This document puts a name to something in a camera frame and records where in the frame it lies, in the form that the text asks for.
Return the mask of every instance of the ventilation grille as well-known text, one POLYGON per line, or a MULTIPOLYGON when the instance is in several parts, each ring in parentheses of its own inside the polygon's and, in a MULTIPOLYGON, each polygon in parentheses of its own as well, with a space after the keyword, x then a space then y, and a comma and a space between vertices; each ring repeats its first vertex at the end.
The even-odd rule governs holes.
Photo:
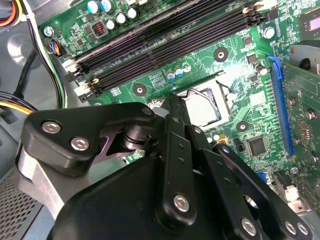
POLYGON ((11 175, 0 183, 0 240, 14 240, 36 203, 16 188, 11 175))

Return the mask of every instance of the metal bolt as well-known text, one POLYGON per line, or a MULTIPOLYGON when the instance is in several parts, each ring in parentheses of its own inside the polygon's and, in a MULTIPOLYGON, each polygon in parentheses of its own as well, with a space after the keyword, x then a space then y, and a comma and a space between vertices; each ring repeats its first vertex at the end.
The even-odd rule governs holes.
POLYGON ((293 97, 289 97, 289 104, 290 104, 291 106, 296 105, 296 100, 295 100, 293 97))
POLYGON ((295 227, 288 221, 284 221, 284 225, 286 227, 286 229, 288 229, 288 231, 290 233, 292 233, 293 235, 297 235, 297 230, 295 229, 295 227))
POLYGON ((294 138, 294 143, 295 143, 295 145, 301 145, 301 141, 297 137, 294 138))
POLYGON ((175 207, 183 213, 188 212, 190 209, 190 204, 189 204, 188 200, 180 194, 177 194, 174 196, 173 202, 174 202, 175 207))
POLYGON ((309 119, 309 120, 315 120, 317 118, 317 114, 315 113, 315 111, 313 111, 312 109, 308 110, 305 113, 305 116, 309 119))
POLYGON ((225 151, 227 154, 230 152, 229 149, 226 146, 223 146, 222 150, 225 151))
POLYGON ((146 107, 142 108, 142 112, 144 112, 147 115, 151 115, 152 114, 152 111, 149 108, 146 108, 146 107))
POLYGON ((257 234, 257 230, 256 230, 255 226, 253 225, 253 223, 251 221, 249 221, 249 219, 242 218, 241 224, 242 224, 243 229, 252 237, 254 237, 257 234))
POLYGON ((297 223, 298 229, 304 234, 304 235, 309 235, 308 230, 306 229, 305 226, 303 226, 300 222, 297 223))
POLYGON ((201 129, 198 128, 197 126, 194 127, 194 130, 197 134, 200 134, 201 133, 201 129))
POLYGON ((298 171, 299 171, 299 170, 298 170, 298 168, 297 168, 296 166, 290 169, 290 172, 291 172, 292 174, 297 174, 298 171))
POLYGON ((43 29, 43 34, 48 38, 52 38, 55 35, 55 30, 51 26, 46 26, 43 29))
POLYGON ((71 146, 74 150, 85 151, 89 148, 89 142, 83 137, 75 137, 71 140, 71 146))
POLYGON ((61 131, 60 125, 54 121, 46 121, 42 124, 42 129, 48 134, 57 134, 61 131))

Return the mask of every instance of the green circuit board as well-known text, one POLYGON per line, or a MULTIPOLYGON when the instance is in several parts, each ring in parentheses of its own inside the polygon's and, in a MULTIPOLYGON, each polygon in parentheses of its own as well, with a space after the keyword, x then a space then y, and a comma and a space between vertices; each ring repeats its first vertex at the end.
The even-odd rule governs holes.
POLYGON ((127 24, 120 25, 113 31, 106 30, 107 33, 101 37, 95 37, 90 27, 98 22, 105 23, 107 20, 116 20, 117 14, 127 13, 131 6, 128 5, 127 0, 112 0, 111 11, 106 12, 101 10, 96 14, 91 14, 87 9, 88 2, 88 0, 82 0, 67 11, 64 11, 39 26, 41 33, 44 32, 46 27, 53 28, 54 36, 52 39, 60 43, 66 52, 64 56, 60 58, 62 62, 85 53, 107 40, 114 39, 116 36, 128 30, 132 30, 133 27, 170 9, 182 1, 149 0, 148 3, 143 6, 133 5, 139 11, 139 18, 131 19, 127 24))
MULTIPOLYGON (((115 2, 114 10, 110 13, 94 14, 94 22, 114 19, 117 13, 126 12, 129 8, 126 0, 113 2, 115 2)), ((141 12, 139 20, 131 21, 129 24, 123 25, 117 30, 109 32, 108 35, 95 40, 90 38, 92 33, 88 34, 84 30, 85 27, 92 24, 87 21, 86 17, 88 14, 87 0, 80 1, 69 10, 39 26, 39 29, 43 32, 46 26, 51 26, 56 33, 59 33, 53 39, 60 43, 66 51, 66 55, 60 57, 60 60, 64 62, 181 2, 183 1, 150 0, 148 4, 139 8, 141 12)), ((250 0, 236 1, 223 7, 216 13, 216 16, 240 8, 248 2, 250 0)), ((257 173, 267 172, 271 174, 276 170, 291 169, 297 164, 294 161, 295 158, 288 156, 285 150, 271 75, 262 76, 255 70, 255 67, 261 64, 270 68, 271 63, 266 57, 267 55, 277 56, 282 61, 289 60, 290 45, 298 43, 306 37, 306 35, 303 35, 301 26, 301 21, 304 19, 303 14, 320 6, 320 0, 278 0, 277 3, 279 12, 277 19, 263 23, 258 27, 248 28, 205 49, 188 54, 165 67, 108 90, 100 97, 89 100, 89 103, 91 105, 127 102, 148 104, 151 100, 165 97, 169 93, 186 90, 202 82, 203 79, 220 73, 217 79, 234 94, 233 106, 230 108, 229 121, 206 130, 206 133, 210 135, 217 132, 220 136, 225 136, 225 142, 235 151, 238 151, 235 145, 235 140, 238 139, 244 146, 243 151, 238 151, 239 155, 257 173), (227 49, 228 57, 224 62, 215 60, 215 51, 218 48, 227 49), (249 60, 249 55, 255 55, 256 59, 249 60), (143 96, 135 92, 137 84, 145 87, 143 96), (248 123, 246 131, 237 129, 237 124, 240 122, 248 123), (249 149, 250 142, 257 137, 260 137, 265 151, 253 154, 249 149)), ((169 37, 167 35, 158 39, 158 41, 159 43, 165 43, 167 40, 174 39, 176 36, 196 28, 199 24, 202 23, 193 22, 183 28, 176 29, 169 33, 171 34, 169 37)), ((98 68, 96 72, 90 74, 94 75, 101 71, 104 71, 104 69, 98 68)), ((76 82, 79 84, 83 80, 90 79, 92 77, 90 74, 79 77, 76 82)), ((143 154, 142 151, 136 151, 132 156, 126 157, 125 160, 127 163, 131 163, 143 154)))
POLYGON ((289 63, 283 65, 283 74, 292 136, 298 141, 294 147, 295 161, 299 169, 295 178, 302 193, 306 193, 308 202, 319 210, 320 163, 317 157, 320 130, 318 120, 310 119, 308 112, 314 111, 316 116, 320 114, 320 77, 289 63))

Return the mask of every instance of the yellow wire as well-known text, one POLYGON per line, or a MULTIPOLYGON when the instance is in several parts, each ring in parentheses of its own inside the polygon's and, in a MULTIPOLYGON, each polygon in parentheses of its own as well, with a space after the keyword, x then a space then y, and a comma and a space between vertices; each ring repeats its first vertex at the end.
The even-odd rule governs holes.
POLYGON ((34 111, 32 111, 32 110, 30 110, 28 108, 25 108, 24 106, 20 106, 18 104, 11 103, 11 102, 0 101, 0 106, 11 108, 11 109, 17 110, 17 111, 19 111, 21 113, 27 114, 27 115, 29 115, 29 114, 34 112, 34 111))
POLYGON ((15 2, 16 2, 17 6, 18 6, 18 10, 19 10, 19 12, 18 12, 18 14, 19 14, 18 19, 16 20, 16 23, 13 24, 13 26, 15 26, 15 25, 17 25, 18 23, 21 22, 21 18, 22 18, 22 15, 23 15, 23 10, 22 10, 22 5, 21 5, 21 3, 20 3, 19 0, 12 0, 12 1, 15 1, 15 2))

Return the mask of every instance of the white wire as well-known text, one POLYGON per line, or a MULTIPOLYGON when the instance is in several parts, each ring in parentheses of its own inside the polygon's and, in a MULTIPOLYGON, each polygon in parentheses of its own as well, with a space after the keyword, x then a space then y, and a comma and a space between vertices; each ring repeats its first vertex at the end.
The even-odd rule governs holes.
POLYGON ((34 36, 35 36, 35 41, 39 47, 40 53, 43 56, 44 60, 46 61, 47 65, 49 66, 49 68, 51 69, 51 71, 53 72, 54 76, 56 77, 56 79, 58 79, 60 81, 61 84, 59 84, 59 87, 62 87, 61 90, 63 90, 63 95, 64 95, 64 108, 68 107, 68 96, 67 96, 67 91, 66 89, 63 87, 63 83, 62 83, 62 79, 60 79, 58 73, 56 72, 52 61, 49 58, 49 55, 42 43, 42 39, 40 37, 39 31, 38 31, 38 25, 36 22, 36 18, 35 18, 35 14, 33 13, 29 3, 27 0, 21 0, 24 3, 24 6, 27 10, 28 15, 26 15, 26 18, 30 20, 31 23, 31 27, 34 31, 34 36))

